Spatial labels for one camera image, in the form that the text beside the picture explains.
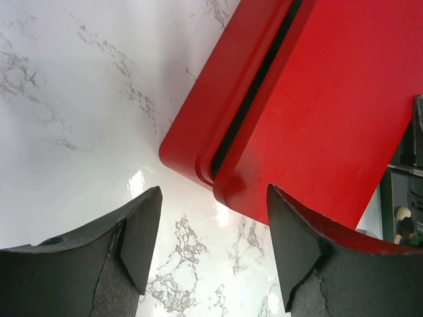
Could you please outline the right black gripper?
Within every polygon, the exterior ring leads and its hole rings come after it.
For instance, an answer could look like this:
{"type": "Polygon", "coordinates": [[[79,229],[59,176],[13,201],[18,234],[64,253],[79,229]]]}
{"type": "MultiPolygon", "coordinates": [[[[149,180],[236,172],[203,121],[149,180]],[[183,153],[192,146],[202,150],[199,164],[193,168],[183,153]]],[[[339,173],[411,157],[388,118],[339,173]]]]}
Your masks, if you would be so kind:
{"type": "Polygon", "coordinates": [[[422,211],[422,95],[414,98],[411,121],[388,167],[408,178],[410,209],[422,211]]]}

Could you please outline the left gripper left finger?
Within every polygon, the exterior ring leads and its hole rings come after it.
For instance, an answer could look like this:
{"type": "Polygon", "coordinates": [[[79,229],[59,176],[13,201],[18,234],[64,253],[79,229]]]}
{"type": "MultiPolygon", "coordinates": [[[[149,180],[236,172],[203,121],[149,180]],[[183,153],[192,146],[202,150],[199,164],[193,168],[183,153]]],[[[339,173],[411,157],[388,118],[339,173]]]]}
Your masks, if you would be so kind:
{"type": "Polygon", "coordinates": [[[2,316],[135,316],[145,294],[162,192],[146,190],[82,227],[1,251],[2,316]]]}

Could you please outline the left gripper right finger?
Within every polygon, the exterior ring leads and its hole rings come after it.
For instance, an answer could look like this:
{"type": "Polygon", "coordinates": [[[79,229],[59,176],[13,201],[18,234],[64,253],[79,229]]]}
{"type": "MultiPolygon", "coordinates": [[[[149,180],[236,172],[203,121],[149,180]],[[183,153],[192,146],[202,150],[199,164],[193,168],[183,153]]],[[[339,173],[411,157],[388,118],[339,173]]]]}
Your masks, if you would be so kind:
{"type": "Polygon", "coordinates": [[[421,316],[422,251],[364,235],[267,188],[284,309],[292,316],[421,316]]]}

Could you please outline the red box lid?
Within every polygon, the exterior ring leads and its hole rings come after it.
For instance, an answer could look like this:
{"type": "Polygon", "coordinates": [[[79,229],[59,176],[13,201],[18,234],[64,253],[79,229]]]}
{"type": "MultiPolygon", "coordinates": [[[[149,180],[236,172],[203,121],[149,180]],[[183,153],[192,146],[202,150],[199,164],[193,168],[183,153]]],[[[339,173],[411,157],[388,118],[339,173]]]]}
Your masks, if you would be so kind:
{"type": "Polygon", "coordinates": [[[273,184],[355,228],[422,93],[421,1],[304,1],[213,181],[268,220],[273,184]]]}

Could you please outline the metal tongs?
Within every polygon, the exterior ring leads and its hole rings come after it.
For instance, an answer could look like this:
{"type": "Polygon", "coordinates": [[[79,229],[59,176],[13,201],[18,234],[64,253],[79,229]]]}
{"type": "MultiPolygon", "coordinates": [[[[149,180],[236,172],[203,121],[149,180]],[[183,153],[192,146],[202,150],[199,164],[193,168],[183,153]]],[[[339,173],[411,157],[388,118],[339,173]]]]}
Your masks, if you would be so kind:
{"type": "Polygon", "coordinates": [[[359,229],[359,228],[357,228],[357,229],[356,229],[356,232],[359,232],[359,233],[364,234],[364,235],[366,235],[366,236],[370,236],[370,237],[372,237],[372,238],[376,238],[376,239],[378,239],[378,240],[380,240],[380,239],[381,239],[381,238],[380,238],[380,237],[378,237],[376,234],[374,234],[373,232],[371,232],[371,231],[369,231],[369,230],[366,230],[366,229],[359,229]]]}

